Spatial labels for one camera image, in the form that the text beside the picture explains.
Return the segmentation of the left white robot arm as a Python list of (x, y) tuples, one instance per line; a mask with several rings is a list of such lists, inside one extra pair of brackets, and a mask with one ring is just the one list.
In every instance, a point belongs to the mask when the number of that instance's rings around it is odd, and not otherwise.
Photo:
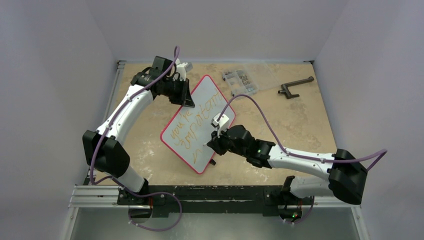
[(174, 105), (193, 108), (187, 73), (193, 68), (182, 62), (156, 56), (151, 66), (135, 74), (128, 90), (112, 114), (96, 130), (86, 130), (82, 143), (89, 165), (89, 180), (97, 185), (94, 171), (105, 173), (106, 179), (116, 181), (126, 188), (129, 197), (138, 205), (149, 199), (149, 182), (130, 165), (130, 156), (123, 145), (130, 129), (143, 110), (157, 96), (165, 96)]

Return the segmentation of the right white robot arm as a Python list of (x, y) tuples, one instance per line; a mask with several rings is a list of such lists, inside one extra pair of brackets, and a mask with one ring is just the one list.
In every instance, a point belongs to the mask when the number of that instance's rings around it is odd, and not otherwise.
[(227, 152), (242, 156), (257, 168), (309, 174), (286, 179), (280, 196), (288, 204), (312, 196), (334, 196), (351, 205), (362, 203), (368, 170), (347, 150), (313, 153), (282, 149), (272, 141), (254, 138), (243, 125), (213, 131), (206, 145), (220, 156)]

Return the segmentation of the pink framed whiteboard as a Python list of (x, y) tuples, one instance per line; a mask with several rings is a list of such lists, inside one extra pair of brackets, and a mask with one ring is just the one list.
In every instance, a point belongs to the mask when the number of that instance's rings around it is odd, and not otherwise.
[(215, 130), (213, 118), (228, 103), (211, 76), (204, 75), (191, 92), (195, 107), (181, 106), (160, 134), (160, 140), (197, 174), (207, 168), (215, 152), (204, 146)]

